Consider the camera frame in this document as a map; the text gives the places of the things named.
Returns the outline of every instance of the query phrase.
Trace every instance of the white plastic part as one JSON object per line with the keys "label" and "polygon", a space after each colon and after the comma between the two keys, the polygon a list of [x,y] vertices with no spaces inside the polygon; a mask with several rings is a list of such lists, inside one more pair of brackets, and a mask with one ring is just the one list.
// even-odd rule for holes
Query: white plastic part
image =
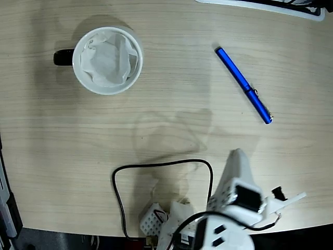
{"label": "white plastic part", "polygon": [[162,224],[168,216],[158,203],[153,203],[140,221],[140,229],[145,236],[159,236]]}
{"label": "white plastic part", "polygon": [[261,10],[267,10],[272,11],[276,13],[282,13],[287,14],[295,17],[302,17],[314,21],[323,21],[325,18],[325,9],[321,9],[321,14],[319,16],[303,13],[297,10],[292,9],[285,9],[280,8],[276,6],[271,6],[267,4],[257,4],[257,3],[251,3],[246,1],[239,1],[239,0],[196,0],[200,3],[206,3],[206,4],[220,4],[220,5],[229,5],[229,6],[238,6],[238,7],[245,7],[245,8],[252,8],[252,9],[261,9]]}
{"label": "white plastic part", "polygon": [[[161,233],[158,238],[157,250],[165,250],[170,241],[173,232],[178,228],[178,226],[186,220],[188,217],[194,214],[193,207],[190,205],[184,205],[178,202],[172,202],[170,208],[169,219],[166,223],[162,225]],[[191,223],[185,227],[181,234],[182,236],[194,237],[196,229],[196,223]]]}
{"label": "white plastic part", "polygon": [[306,197],[306,193],[300,193],[296,196],[294,196],[293,198],[289,198],[286,201],[281,201],[279,199],[276,198],[271,198],[271,197],[267,197],[266,198],[266,208],[263,212],[263,220],[267,219],[269,215],[273,214],[273,213],[280,213],[280,210],[285,208],[286,206],[289,206],[297,201],[299,201],[300,199]]}
{"label": "white plastic part", "polygon": [[[241,186],[260,195],[262,205],[259,212],[231,205],[237,198],[236,186]],[[219,211],[247,225],[254,225],[263,219],[261,212],[266,205],[263,197],[262,189],[253,180],[248,157],[238,148],[229,154],[216,191],[208,201],[207,210]]]}
{"label": "white plastic part", "polygon": [[207,216],[199,223],[205,224],[203,237],[196,239],[196,243],[202,243],[202,250],[254,250],[254,243],[246,231],[226,218]]}

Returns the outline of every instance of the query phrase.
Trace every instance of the black wire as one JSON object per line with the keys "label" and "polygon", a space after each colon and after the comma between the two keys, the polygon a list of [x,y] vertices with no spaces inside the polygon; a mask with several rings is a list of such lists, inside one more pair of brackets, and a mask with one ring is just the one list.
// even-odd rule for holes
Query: black wire
{"label": "black wire", "polygon": [[296,0],[291,0],[289,2],[287,2],[286,4],[292,4],[293,2],[295,2]]}
{"label": "black wire", "polygon": [[156,163],[156,164],[134,164],[134,165],[126,165],[126,166],[122,166],[117,168],[116,170],[113,171],[112,173],[112,186],[114,189],[114,192],[116,193],[116,197],[118,200],[118,204],[119,204],[119,208],[120,208],[120,214],[121,214],[121,226],[123,229],[123,233],[125,235],[125,237],[130,240],[130,241],[137,241],[136,238],[132,238],[129,237],[128,233],[127,233],[127,229],[126,229],[126,215],[125,215],[125,211],[124,211],[124,206],[121,202],[120,199],[120,195],[118,192],[118,188],[116,185],[116,174],[117,172],[119,172],[120,170],[123,169],[129,169],[129,168],[151,168],[151,167],[165,167],[165,166],[171,166],[171,165],[176,165],[176,164],[182,164],[182,163],[203,163],[205,164],[208,169],[209,169],[209,175],[210,175],[210,180],[209,180],[209,188],[208,188],[208,198],[207,198],[207,202],[210,198],[210,196],[212,195],[212,188],[213,188],[213,169],[212,166],[205,160],[202,159],[187,159],[187,160],[177,160],[177,161],[171,161],[171,162],[164,162],[164,163]]}
{"label": "black wire", "polygon": [[238,225],[246,228],[246,229],[249,229],[249,230],[252,230],[252,231],[263,231],[263,230],[266,230],[266,229],[269,229],[269,228],[272,228],[273,226],[275,226],[276,222],[278,221],[278,219],[271,223],[271,224],[268,224],[268,225],[265,225],[263,227],[260,227],[260,228],[255,228],[255,227],[252,227],[252,226],[249,226],[247,224],[245,224],[244,222],[241,222],[237,219],[235,219],[234,217],[232,216],[229,216],[229,215],[226,215],[226,214],[223,214],[221,212],[217,212],[217,211],[204,211],[204,212],[199,212],[197,214],[194,214],[192,215],[191,217],[187,218],[186,220],[184,220],[184,222],[182,224],[180,224],[180,226],[176,229],[176,231],[173,233],[172,235],[172,238],[171,238],[171,241],[168,245],[168,247],[166,248],[166,250],[169,250],[170,247],[172,246],[173,242],[175,241],[175,238],[176,236],[187,226],[189,225],[191,222],[195,221],[196,219],[199,219],[201,218],[202,216],[204,215],[217,215],[217,216],[221,216],[221,217],[224,217],[224,218],[227,218],[235,223],[237,223]]}

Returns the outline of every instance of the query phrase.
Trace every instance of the wood grain surface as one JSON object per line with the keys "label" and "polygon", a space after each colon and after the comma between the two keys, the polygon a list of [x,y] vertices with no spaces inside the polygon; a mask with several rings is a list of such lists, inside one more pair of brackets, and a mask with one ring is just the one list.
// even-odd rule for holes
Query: wood grain surface
{"label": "wood grain surface", "polygon": [[[110,174],[121,165],[203,158],[216,187],[230,150],[248,155],[266,195],[308,196],[272,231],[333,223],[333,15],[323,22],[194,0],[3,0],[0,133],[25,227],[123,235]],[[125,25],[142,39],[138,81],[89,92],[53,53]],[[225,48],[274,115],[265,125],[214,55]],[[201,165],[117,176],[129,233],[153,201],[206,207]]]}

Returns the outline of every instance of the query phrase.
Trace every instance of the mug handle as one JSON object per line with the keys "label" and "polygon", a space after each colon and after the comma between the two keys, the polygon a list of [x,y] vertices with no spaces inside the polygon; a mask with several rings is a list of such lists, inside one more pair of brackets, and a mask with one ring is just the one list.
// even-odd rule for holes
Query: mug handle
{"label": "mug handle", "polygon": [[71,66],[74,49],[62,49],[53,55],[53,63],[58,66]]}

